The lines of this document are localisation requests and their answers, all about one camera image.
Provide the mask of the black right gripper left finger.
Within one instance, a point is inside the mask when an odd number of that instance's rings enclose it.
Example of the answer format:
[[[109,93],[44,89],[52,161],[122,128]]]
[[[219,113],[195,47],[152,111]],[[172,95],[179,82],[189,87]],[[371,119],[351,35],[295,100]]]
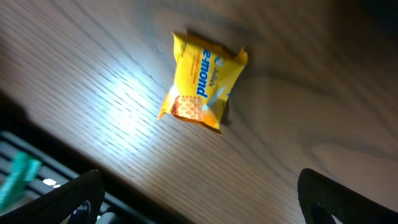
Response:
[[[83,223],[95,224],[104,200],[104,185],[98,170],[63,184],[57,189],[1,216],[1,224],[61,223],[78,207],[87,203]]]

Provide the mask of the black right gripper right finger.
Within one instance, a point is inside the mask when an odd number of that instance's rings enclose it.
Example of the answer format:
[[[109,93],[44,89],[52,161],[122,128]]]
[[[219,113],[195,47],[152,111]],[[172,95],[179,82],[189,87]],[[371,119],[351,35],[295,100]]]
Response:
[[[305,223],[397,223],[397,212],[305,168],[297,182]]]

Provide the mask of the yellow biscuit packet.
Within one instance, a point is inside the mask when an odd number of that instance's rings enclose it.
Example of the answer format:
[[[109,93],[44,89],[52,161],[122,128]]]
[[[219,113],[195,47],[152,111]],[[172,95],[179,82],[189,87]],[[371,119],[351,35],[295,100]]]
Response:
[[[177,119],[202,125],[221,134],[220,125],[231,90],[248,62],[248,53],[237,55],[196,35],[172,32],[176,61],[174,83],[158,118],[172,114]]]

